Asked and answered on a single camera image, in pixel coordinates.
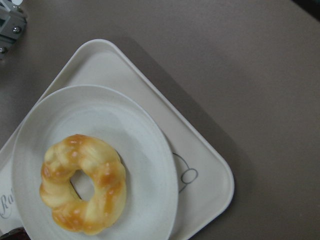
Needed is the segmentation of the glazed twisted ring donut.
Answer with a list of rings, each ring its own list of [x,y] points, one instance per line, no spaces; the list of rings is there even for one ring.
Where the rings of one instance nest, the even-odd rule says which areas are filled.
[[[88,201],[81,199],[71,184],[77,171],[93,182],[94,194]],[[96,235],[112,226],[124,210],[126,170],[116,150],[105,141],[71,135],[46,151],[39,194],[58,226]]]

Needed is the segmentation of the cream rectangular tray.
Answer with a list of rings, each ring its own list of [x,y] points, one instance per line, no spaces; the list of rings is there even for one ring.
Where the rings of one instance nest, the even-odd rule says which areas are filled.
[[[178,193],[167,240],[189,239],[228,207],[235,187],[226,161],[113,43],[95,39],[80,46],[35,106],[58,90],[80,85],[106,87],[125,95],[142,107],[163,133],[173,156]],[[2,234],[24,227],[12,184],[13,150],[24,120],[0,151]]]

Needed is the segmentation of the white round plate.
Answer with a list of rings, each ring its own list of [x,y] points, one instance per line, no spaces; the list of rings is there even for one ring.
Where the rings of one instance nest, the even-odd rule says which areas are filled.
[[[96,235],[57,225],[40,196],[45,153],[76,134],[109,144],[125,168],[124,209]],[[82,170],[70,182],[81,199],[92,198],[94,184]],[[22,224],[33,240],[167,240],[178,206],[177,172],[162,131],[133,100],[97,85],[62,88],[29,112],[14,143],[12,187]]]

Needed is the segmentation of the dark red object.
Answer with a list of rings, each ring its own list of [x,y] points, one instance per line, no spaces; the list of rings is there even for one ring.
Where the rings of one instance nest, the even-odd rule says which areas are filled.
[[[30,240],[30,237],[23,227],[18,227],[1,235],[0,240]]]

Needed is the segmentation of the grey metal bracket with screws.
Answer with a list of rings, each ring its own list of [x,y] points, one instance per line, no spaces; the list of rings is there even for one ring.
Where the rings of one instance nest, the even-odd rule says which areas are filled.
[[[9,49],[22,35],[26,17],[21,8],[23,0],[0,0],[0,59],[3,60]]]

